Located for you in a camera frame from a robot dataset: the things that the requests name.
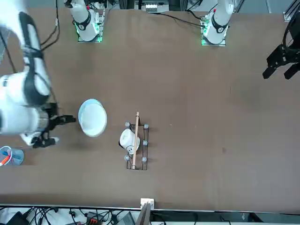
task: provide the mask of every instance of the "brown table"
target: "brown table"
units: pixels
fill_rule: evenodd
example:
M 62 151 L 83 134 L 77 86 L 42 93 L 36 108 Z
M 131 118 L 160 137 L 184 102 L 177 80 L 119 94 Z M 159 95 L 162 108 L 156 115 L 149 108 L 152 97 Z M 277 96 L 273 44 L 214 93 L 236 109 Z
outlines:
M 54 10 L 30 12 L 44 40 Z M 282 15 L 234 15 L 227 47 L 202 47 L 199 28 L 162 15 L 112 10 L 107 18 L 101 44 L 79 44 L 61 9 L 59 42 L 45 51 L 64 112 L 77 117 L 96 98 L 105 132 L 89 138 L 78 123 L 54 130 L 58 145 L 0 169 L 1 202 L 139 207 L 150 197 L 164 209 L 299 211 L 300 76 L 262 77 L 282 40 Z M 22 69 L 15 36 L 8 47 Z M 5 58 L 0 74 L 11 72 Z M 118 146 L 136 111 L 151 127 L 147 171 L 125 169 Z M 24 145 L 20 137 L 0 143 Z

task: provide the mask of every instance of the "black cable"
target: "black cable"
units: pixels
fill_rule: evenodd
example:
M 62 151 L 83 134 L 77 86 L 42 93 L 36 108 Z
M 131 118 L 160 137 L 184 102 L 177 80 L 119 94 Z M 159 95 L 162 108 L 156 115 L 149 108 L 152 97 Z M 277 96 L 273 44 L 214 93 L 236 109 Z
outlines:
M 194 216 L 195 216 L 195 222 L 194 222 L 194 225 L 196 225 L 197 221 L 198 221 L 198 214 L 197 213 L 194 213 Z
M 17 70 L 15 69 L 14 63 L 13 63 L 13 61 L 12 61 L 12 59 L 11 59 L 10 52 L 9 52 L 9 50 L 8 50 L 8 46 L 7 46 L 6 43 L 5 43 L 5 40 L 4 40 L 4 37 L 3 37 L 1 31 L 0 31 L 0 38 L 1 38 L 1 41 L 2 41 L 2 43 L 3 43 L 3 45 L 4 45 L 4 48 L 5 48 L 6 54 L 7 54 L 7 56 L 8 56 L 8 59 L 9 59 L 9 63 L 10 63 L 10 65 L 11 65 L 11 68 L 13 69 L 13 72 L 14 72 L 14 74 L 15 74 L 15 73 L 17 72 Z
M 90 2 L 90 6 L 93 6 L 92 9 L 97 9 L 96 6 L 95 6 L 95 3 L 91 3 L 91 2 Z
M 165 222 L 165 220 L 164 220 L 160 215 L 155 214 L 154 212 L 151 212 L 151 214 L 154 215 L 155 217 L 160 218 L 160 219 L 163 221 L 163 223 L 161 223 L 161 225 L 162 225 L 162 224 L 163 224 L 163 225 L 166 225 L 166 224 L 167 224 L 167 223 Z
M 96 214 L 96 215 L 92 216 L 91 219 L 93 219 L 93 218 L 95 218 L 95 217 L 98 217 L 98 216 L 100 216 L 100 215 L 106 213 L 106 214 L 100 219 L 102 222 L 105 222 L 105 221 L 103 221 L 103 219 L 104 219 L 104 217 L 106 217 L 106 215 L 107 215 L 108 213 L 110 213 L 110 212 L 111 212 L 110 210 L 109 210 L 109 211 L 105 211 L 105 212 L 101 212 L 101 213 L 99 213 L 99 214 Z
M 86 214 L 81 209 L 79 211 L 86 217 Z
M 112 213 L 110 210 L 108 211 L 108 213 L 106 213 L 104 216 L 103 216 L 103 218 L 101 219 L 101 222 L 107 222 L 108 221 L 108 218 L 109 218 L 109 213 Z
M 202 17 L 196 16 L 195 13 L 194 13 L 193 11 L 191 11 L 191 10 L 187 10 L 187 12 L 191 13 L 191 14 L 193 15 L 193 17 L 195 17 L 195 18 L 198 19 L 198 20 L 201 20 L 201 19 L 202 19 Z
M 47 213 L 47 212 L 49 212 L 50 210 L 52 210 L 53 209 L 53 207 L 51 207 L 51 208 L 49 208 L 49 209 L 47 209 L 47 211 L 45 211 L 45 213 Z M 34 214 L 34 217 L 32 218 L 32 220 L 30 221 L 30 223 L 29 223 L 29 225 L 31 225 L 32 224 L 32 222 L 33 222 L 33 220 L 35 220 L 35 223 L 37 224 L 37 215 L 40 213 L 40 212 L 38 212 L 37 213 L 37 208 L 36 208 L 36 211 L 35 211 L 35 214 Z
M 56 30 L 57 30 L 57 26 L 55 25 L 55 28 L 54 28 L 54 30 L 52 31 L 52 33 L 49 35 L 49 37 L 47 37 L 47 39 L 46 39 L 45 41 L 43 41 L 43 42 L 41 43 L 41 45 L 46 44 L 46 43 L 50 40 L 50 38 L 52 38 L 53 34 L 55 34 Z
M 77 224 L 72 214 L 71 214 L 71 217 L 72 217 L 74 224 Z
M 218 3 L 217 3 L 216 5 L 214 5 L 214 7 L 216 7 L 217 5 L 218 5 Z M 209 10 L 209 12 L 211 12 L 211 11 L 214 9 L 214 7 L 211 8 L 211 9 Z
M 23 218 L 26 219 L 30 215 L 30 213 L 33 211 L 33 209 L 34 209 L 34 207 L 31 207 L 29 210 L 27 210 L 25 213 L 23 213 Z
M 112 212 L 111 212 L 111 214 L 112 214 L 112 217 L 111 217 L 111 220 L 109 221 L 109 223 L 108 224 L 112 224 L 112 225 L 115 225 L 115 223 L 112 223 L 112 221 L 113 221 L 113 217 L 115 217 L 117 220 L 118 220 L 118 215 L 120 214 L 120 213 L 122 213 L 124 210 L 121 210 L 120 212 L 118 212 L 116 215 L 114 215 Z
M 36 223 L 36 225 L 38 225 L 37 224 L 37 211 L 38 211 L 38 209 L 36 209 L 36 211 L 34 212 L 34 222 Z
M 98 215 L 98 210 L 96 209 L 96 214 L 97 214 L 97 221 L 99 221 L 99 215 Z
M 49 48 L 50 46 L 52 46 L 53 44 L 55 44 L 58 41 L 58 39 L 60 38 L 60 20 L 59 20 L 59 16 L 58 16 L 58 4 L 57 4 L 57 0 L 55 0 L 55 7 L 56 7 L 56 19 L 57 19 L 58 33 L 57 33 L 56 39 L 54 41 L 52 41 L 50 44 L 48 44 L 44 48 L 42 48 L 42 52 L 44 50 L 46 50 L 47 48 Z
M 46 219 L 46 221 L 47 221 L 47 223 L 48 223 L 48 225 L 51 225 L 51 223 L 49 222 L 49 220 L 48 220 L 48 217 L 47 217 L 47 214 L 45 213 L 45 211 L 46 211 L 46 209 L 38 209 L 40 212 L 41 212 L 41 218 L 42 218 L 42 220 L 45 218 Z
M 220 217 L 221 217 L 221 221 L 228 222 L 229 225 L 231 225 L 231 222 L 229 220 L 225 220 L 222 216 L 220 216 Z
M 187 11 L 190 10 L 195 5 L 197 5 L 197 3 L 199 3 L 199 5 L 200 5 L 202 2 L 203 2 L 203 0 L 198 0 L 197 2 L 195 2 L 195 4 L 193 4 L 190 8 L 188 8 Z
M 177 17 L 172 16 L 172 15 L 167 15 L 167 14 L 162 14 L 162 13 L 157 13 L 157 15 L 165 15 L 165 16 L 168 16 L 168 17 L 170 17 L 170 18 L 173 18 L 173 19 L 175 19 L 175 20 L 179 20 L 179 21 L 181 21 L 181 22 L 184 22 L 184 23 L 187 23 L 187 24 L 190 24 L 190 25 L 194 25 L 194 26 L 197 26 L 197 27 L 203 27 L 203 28 L 205 28 L 204 25 L 200 25 L 200 24 L 197 24 L 197 23 L 193 23 L 193 22 L 189 22 L 189 21 L 186 21 L 186 20 L 182 20 L 182 19 L 177 18 Z
M 243 4 L 244 4 L 245 0 L 240 0 L 238 6 L 235 8 L 235 12 L 239 13 L 240 9 L 242 8 Z

